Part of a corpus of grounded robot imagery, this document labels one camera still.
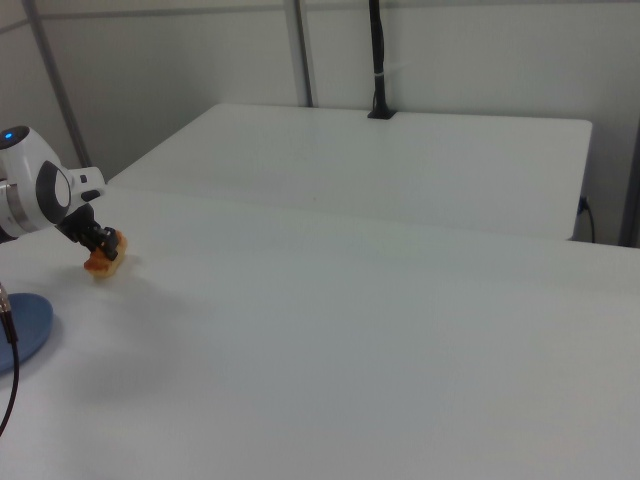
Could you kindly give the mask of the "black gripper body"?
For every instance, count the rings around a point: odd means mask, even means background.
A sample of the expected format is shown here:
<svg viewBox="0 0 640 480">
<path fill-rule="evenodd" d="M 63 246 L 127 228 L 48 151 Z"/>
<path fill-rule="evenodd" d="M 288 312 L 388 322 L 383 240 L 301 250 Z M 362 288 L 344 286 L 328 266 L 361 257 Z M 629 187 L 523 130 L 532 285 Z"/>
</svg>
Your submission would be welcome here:
<svg viewBox="0 0 640 480">
<path fill-rule="evenodd" d="M 101 228 L 95 220 L 94 209 L 90 204 L 85 204 L 63 219 L 56 229 L 74 243 L 78 242 L 78 236 L 82 232 L 95 231 Z"/>
</svg>

